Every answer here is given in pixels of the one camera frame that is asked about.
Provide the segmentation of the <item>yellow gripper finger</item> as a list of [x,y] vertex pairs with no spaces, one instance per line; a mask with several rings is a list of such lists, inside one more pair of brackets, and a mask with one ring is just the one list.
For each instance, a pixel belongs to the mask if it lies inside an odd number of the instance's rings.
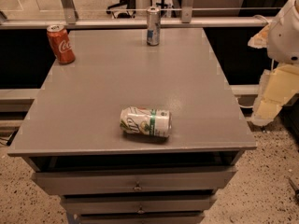
[[248,42],[248,46],[255,49],[263,49],[268,46],[268,34],[270,25],[267,24],[265,27],[256,35],[254,35]]
[[299,65],[280,63],[274,70],[264,70],[259,82],[258,96],[253,104],[251,122],[266,126],[282,107],[299,92]]

